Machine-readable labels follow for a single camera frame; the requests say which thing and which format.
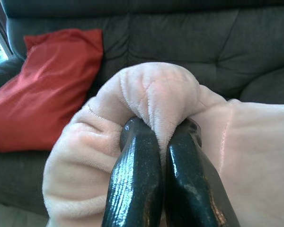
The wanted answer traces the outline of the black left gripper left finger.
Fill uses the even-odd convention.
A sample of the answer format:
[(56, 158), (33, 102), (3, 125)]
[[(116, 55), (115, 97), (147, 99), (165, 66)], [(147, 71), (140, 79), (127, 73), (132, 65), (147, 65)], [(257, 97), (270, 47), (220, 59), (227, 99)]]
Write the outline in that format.
[(120, 135), (121, 154), (108, 186), (104, 226), (157, 227), (162, 212), (162, 170), (155, 133), (131, 118)]

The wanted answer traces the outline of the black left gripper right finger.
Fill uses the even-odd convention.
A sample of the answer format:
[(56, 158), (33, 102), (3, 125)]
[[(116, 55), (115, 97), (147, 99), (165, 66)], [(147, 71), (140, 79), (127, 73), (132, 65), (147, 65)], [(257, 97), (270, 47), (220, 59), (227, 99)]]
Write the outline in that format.
[(169, 227), (240, 226), (193, 120), (184, 120), (167, 146), (165, 212)]

